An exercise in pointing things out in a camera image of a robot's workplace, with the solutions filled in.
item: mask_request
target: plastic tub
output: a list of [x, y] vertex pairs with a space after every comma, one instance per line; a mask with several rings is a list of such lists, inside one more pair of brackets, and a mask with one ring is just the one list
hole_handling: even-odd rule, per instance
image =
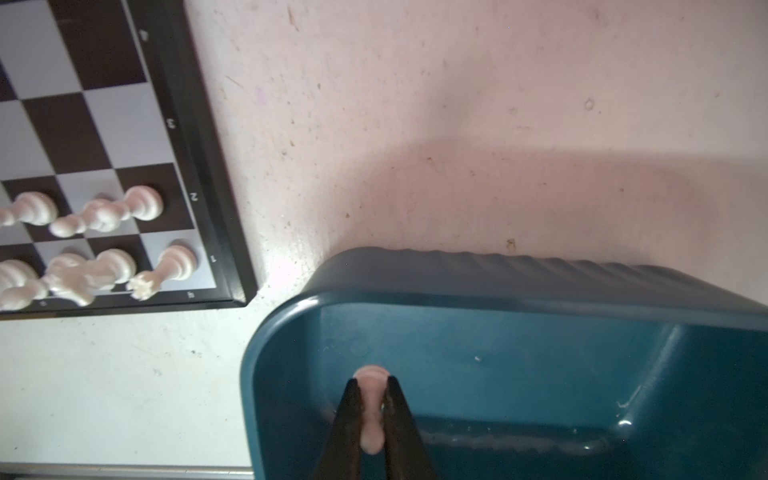
[[253, 469], [309, 478], [376, 363], [444, 480], [765, 478], [766, 329], [765, 306], [658, 266], [348, 250], [247, 348]]

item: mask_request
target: brown spot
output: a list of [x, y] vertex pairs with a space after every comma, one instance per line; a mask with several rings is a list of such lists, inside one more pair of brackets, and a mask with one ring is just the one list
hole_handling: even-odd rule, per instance
[[288, 5], [288, 22], [293, 25], [296, 31], [299, 31], [299, 27], [296, 25], [296, 19], [293, 17], [293, 10], [291, 9], [290, 5]]

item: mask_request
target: black square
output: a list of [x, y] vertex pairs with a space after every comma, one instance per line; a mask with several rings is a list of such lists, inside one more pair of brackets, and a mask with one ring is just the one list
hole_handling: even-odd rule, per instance
[[173, 164], [118, 168], [115, 171], [118, 173], [123, 190], [136, 185], [146, 185], [157, 190], [163, 197], [163, 213], [158, 218], [148, 222], [136, 220], [136, 226], [140, 232], [167, 232], [194, 228]]
[[8, 80], [8, 76], [5, 74], [5, 69], [0, 63], [0, 101], [15, 100], [16, 93], [13, 91], [11, 82]]
[[[2, 182], [2, 185], [5, 187], [5, 191], [8, 192], [8, 196], [11, 199], [15, 199], [17, 195], [23, 194], [24, 192], [40, 192], [41, 194], [48, 195], [51, 200], [53, 200], [53, 203], [55, 203], [58, 208], [58, 216], [64, 217], [72, 213], [67, 198], [64, 196], [64, 192], [61, 191], [61, 187], [59, 187], [56, 177], [52, 175], [48, 177], [5, 180]], [[48, 225], [37, 227], [25, 223], [24, 227], [35, 242], [61, 240], [60, 238], [51, 235], [51, 232], [48, 231]], [[82, 238], [82, 235], [75, 235], [72, 238]]]
[[82, 94], [23, 103], [57, 174], [112, 168]]
[[83, 89], [144, 81], [120, 0], [50, 0], [48, 4]]
[[[138, 235], [117, 235], [115, 237], [95, 237], [89, 238], [88, 244], [91, 245], [94, 255], [109, 250], [119, 248], [130, 255], [136, 261], [136, 272], [152, 270], [152, 263], [144, 250], [144, 244]], [[114, 288], [115, 292], [124, 292], [125, 284], [121, 283]]]
[[6, 260], [21, 260], [28, 263], [39, 276], [45, 273], [45, 263], [33, 243], [0, 245], [0, 262]]

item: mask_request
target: table surface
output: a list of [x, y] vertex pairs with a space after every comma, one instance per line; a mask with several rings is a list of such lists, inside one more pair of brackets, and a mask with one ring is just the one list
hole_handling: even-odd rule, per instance
[[351, 247], [657, 263], [768, 302], [768, 3], [187, 11], [262, 289], [0, 323], [0, 461], [249, 465], [243, 349]]

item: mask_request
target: white pawn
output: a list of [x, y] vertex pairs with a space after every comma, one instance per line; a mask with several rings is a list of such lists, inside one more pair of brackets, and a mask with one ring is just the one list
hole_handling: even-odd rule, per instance
[[186, 280], [197, 270], [197, 257], [186, 247], [171, 245], [163, 250], [157, 261], [157, 268], [151, 272], [141, 272], [133, 277], [127, 289], [136, 300], [148, 300], [166, 280]]
[[0, 262], [0, 311], [21, 310], [32, 300], [46, 296], [48, 289], [27, 263], [20, 260]]
[[0, 226], [8, 227], [16, 222], [31, 225], [47, 225], [58, 215], [53, 200], [40, 192], [19, 194], [9, 208], [0, 208]]
[[74, 253], [54, 257], [41, 281], [54, 295], [86, 306], [93, 303], [94, 290], [112, 290], [116, 283], [127, 282], [135, 273], [134, 259], [113, 248], [99, 253], [96, 260]]
[[154, 188], [138, 185], [129, 188], [122, 201], [93, 199], [85, 204], [82, 212], [58, 218], [48, 229], [56, 237], [69, 238], [86, 230], [111, 232], [131, 217], [154, 220], [162, 213], [163, 199], [160, 194]]

